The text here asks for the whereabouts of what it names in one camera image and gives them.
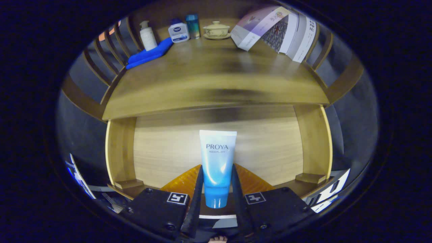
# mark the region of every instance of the blue can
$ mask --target blue can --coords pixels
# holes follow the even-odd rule
[[[200,24],[198,22],[198,14],[186,15],[186,24],[191,39],[198,39],[200,34]]]

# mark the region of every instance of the lotion bottle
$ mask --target lotion bottle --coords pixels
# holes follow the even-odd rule
[[[190,37],[187,25],[179,19],[171,20],[171,26],[168,28],[168,32],[173,43],[185,42]]]
[[[146,20],[140,23],[141,40],[143,41],[144,48],[146,51],[150,51],[151,49],[154,49],[158,46],[158,44],[156,43],[155,36],[153,34],[153,30],[151,27],[148,26],[148,22],[149,21]]]

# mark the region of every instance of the tube cap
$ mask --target tube cap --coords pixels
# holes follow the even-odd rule
[[[205,195],[206,206],[209,208],[223,208],[228,201],[228,195]]]
[[[198,19],[198,15],[197,14],[188,14],[186,15],[186,21],[191,21],[191,20],[196,20]]]

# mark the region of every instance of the book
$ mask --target book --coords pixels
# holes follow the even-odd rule
[[[297,29],[299,15],[291,12],[273,25],[261,38],[277,53],[286,54]]]
[[[231,31],[231,38],[238,48],[248,51],[281,19],[290,13],[281,6],[267,6],[246,14]]]
[[[316,22],[299,13],[299,22],[292,44],[286,55],[295,62],[302,62],[312,46],[316,34]]]

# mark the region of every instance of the wooden shelf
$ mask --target wooden shelf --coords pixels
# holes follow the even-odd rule
[[[256,104],[328,104],[320,77],[261,40],[250,51],[231,38],[174,44],[167,54],[128,70],[104,120],[164,111]]]
[[[161,188],[201,163],[198,131],[237,131],[234,162],[299,196],[329,179],[332,145],[322,105],[262,105],[167,112],[108,122],[106,162],[111,184],[140,180]],[[296,180],[316,174],[317,183]],[[134,197],[145,187],[121,192]]]

